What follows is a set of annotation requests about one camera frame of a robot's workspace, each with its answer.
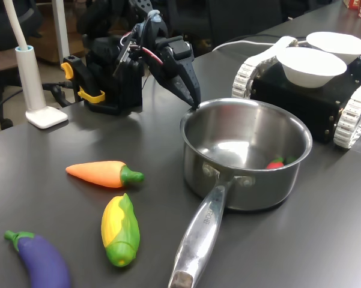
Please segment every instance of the gray table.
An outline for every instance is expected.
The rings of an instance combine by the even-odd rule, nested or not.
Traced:
[[[337,30],[339,19],[347,21],[339,25],[346,32],[344,27],[361,23],[354,14],[335,3],[269,32]],[[261,51],[251,49],[230,46],[195,60],[203,100],[230,95],[243,54]],[[2,238],[7,229],[32,231],[53,243],[68,262],[73,287],[166,287],[201,201],[182,178],[179,121],[187,109],[151,77],[142,113],[117,118],[76,104],[64,109],[69,124],[1,132],[0,287],[29,287],[24,266]],[[147,180],[117,191],[65,174],[74,163],[111,159],[144,172]],[[108,201],[123,192],[135,207],[141,246],[129,268],[117,269],[106,258],[100,221]],[[361,153],[315,143],[279,209],[227,211],[198,287],[361,288]]]

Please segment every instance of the plastic vegetable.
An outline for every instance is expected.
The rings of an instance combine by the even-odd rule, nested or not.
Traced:
[[[120,188],[128,183],[144,180],[142,173],[131,171],[120,161],[77,164],[67,167],[65,171],[88,182],[109,188]]]
[[[280,168],[283,167],[283,158],[277,158],[275,160],[273,160],[270,164],[267,165],[266,169],[276,169],[276,168]]]
[[[107,257],[113,265],[123,267],[135,259],[140,232],[127,194],[114,197],[104,210],[102,239]]]
[[[30,232],[6,231],[27,267],[32,288],[70,288],[68,267],[58,250],[43,237]]]

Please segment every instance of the toy eggplant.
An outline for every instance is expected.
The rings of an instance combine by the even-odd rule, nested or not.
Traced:
[[[31,288],[70,288],[67,264],[58,250],[43,237],[30,232],[6,231],[31,277]]]
[[[76,164],[67,167],[65,171],[88,182],[109,188],[120,188],[128,183],[144,180],[142,173],[131,171],[120,161]]]

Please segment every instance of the saucepan handle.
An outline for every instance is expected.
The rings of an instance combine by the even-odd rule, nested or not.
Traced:
[[[227,192],[232,185],[232,181],[220,181],[219,172],[216,171],[215,175],[217,181],[214,188],[200,204],[181,240],[169,288],[193,288],[210,258],[222,221]]]

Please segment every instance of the red wire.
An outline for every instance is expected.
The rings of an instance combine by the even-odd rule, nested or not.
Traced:
[[[139,46],[138,45],[131,45],[130,46],[131,48],[138,48]],[[147,53],[148,55],[150,55],[152,58],[154,58],[160,65],[163,65],[163,61],[160,60],[159,57],[157,57],[151,50],[145,48],[145,47],[142,47],[143,51],[145,53]]]

